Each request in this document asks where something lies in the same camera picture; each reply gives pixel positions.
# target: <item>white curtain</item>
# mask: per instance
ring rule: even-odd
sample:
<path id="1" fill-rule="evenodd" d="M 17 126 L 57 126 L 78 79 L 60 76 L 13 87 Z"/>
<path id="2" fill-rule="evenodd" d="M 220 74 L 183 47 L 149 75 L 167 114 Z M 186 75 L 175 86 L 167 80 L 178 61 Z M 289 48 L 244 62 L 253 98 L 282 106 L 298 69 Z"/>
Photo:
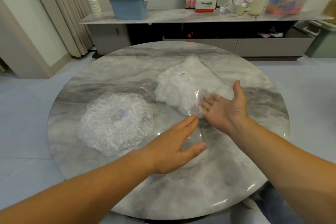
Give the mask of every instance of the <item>white curtain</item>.
<path id="1" fill-rule="evenodd" d="M 41 0 L 55 28 L 72 56 L 87 53 L 93 38 L 79 22 L 90 14 L 87 0 Z"/>

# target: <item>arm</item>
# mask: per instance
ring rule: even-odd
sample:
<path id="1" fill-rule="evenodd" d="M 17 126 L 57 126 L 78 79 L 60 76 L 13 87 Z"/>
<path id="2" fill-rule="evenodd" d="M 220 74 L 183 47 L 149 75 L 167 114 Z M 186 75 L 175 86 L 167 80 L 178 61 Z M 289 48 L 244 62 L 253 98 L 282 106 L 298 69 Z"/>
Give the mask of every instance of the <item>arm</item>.
<path id="1" fill-rule="evenodd" d="M 0 211 L 0 223 L 98 223 L 147 177 L 175 171 L 206 149 L 198 143 L 181 152 L 196 118 L 173 125 L 144 148 Z"/>
<path id="2" fill-rule="evenodd" d="M 231 137 L 306 223 L 334 223 L 336 165 L 260 126 L 247 115 L 239 81 L 233 91 L 233 100 L 214 94 L 202 103 L 210 124 Z"/>

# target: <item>marble tabletop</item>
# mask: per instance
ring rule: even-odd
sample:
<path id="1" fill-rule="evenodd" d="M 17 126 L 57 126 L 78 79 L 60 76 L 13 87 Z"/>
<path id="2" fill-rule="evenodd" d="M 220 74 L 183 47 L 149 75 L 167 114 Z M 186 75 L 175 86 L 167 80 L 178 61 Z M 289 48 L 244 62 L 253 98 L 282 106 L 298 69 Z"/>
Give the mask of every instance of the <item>marble tabletop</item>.
<path id="1" fill-rule="evenodd" d="M 299 21 L 326 20 L 332 17 L 321 14 L 320 11 L 306 11 L 290 15 L 272 15 L 263 12 L 259 16 L 251 16 L 245 12 L 241 16 L 232 17 L 220 14 L 219 8 L 212 13 L 196 13 L 194 9 L 149 10 L 148 18 L 144 20 L 117 20 L 113 11 L 102 16 L 88 15 L 81 24 L 132 24 L 132 23 L 187 23 L 187 22 L 239 22 L 239 21 Z"/>
<path id="2" fill-rule="evenodd" d="M 249 115 L 288 139 L 289 117 L 275 85 L 254 65 L 223 49 L 205 44 L 161 41 L 130 46 L 91 63 L 71 78 L 53 103 L 48 120 L 49 149 L 66 179 L 116 159 L 89 148 L 78 136 L 78 123 L 89 102 L 104 92 L 146 95 L 139 89 L 165 69 L 196 54 L 227 85 L 241 81 Z M 155 102 L 154 127 L 165 124 Z M 225 134 L 204 119 L 198 129 L 208 154 L 188 168 L 153 175 L 138 185 L 112 211 L 141 219 L 186 219 L 217 212 L 245 199 L 266 181 L 258 167 Z"/>

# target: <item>grey floor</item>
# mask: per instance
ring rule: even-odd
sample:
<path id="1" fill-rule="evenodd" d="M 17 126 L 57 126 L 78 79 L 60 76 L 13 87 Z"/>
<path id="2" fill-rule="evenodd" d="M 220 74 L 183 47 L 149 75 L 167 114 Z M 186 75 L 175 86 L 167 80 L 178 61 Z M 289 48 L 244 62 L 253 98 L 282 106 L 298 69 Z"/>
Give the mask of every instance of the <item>grey floor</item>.
<path id="1" fill-rule="evenodd" d="M 0 209 L 64 180 L 48 151 L 48 114 L 66 82 L 92 61 L 90 56 L 73 59 L 48 80 L 0 74 Z M 289 111 L 291 141 L 336 163 L 336 59 L 252 63 L 281 92 Z M 114 215 L 105 223 L 112 220 L 130 222 Z"/>

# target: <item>red and white box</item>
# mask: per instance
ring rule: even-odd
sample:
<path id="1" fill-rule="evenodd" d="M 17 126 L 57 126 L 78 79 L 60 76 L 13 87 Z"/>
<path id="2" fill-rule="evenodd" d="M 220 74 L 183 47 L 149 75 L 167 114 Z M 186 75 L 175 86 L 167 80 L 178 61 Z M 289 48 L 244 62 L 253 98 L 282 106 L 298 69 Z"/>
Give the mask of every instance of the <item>red and white box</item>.
<path id="1" fill-rule="evenodd" d="M 216 8 L 216 0 L 196 0 L 195 9 L 197 13 L 213 12 Z"/>

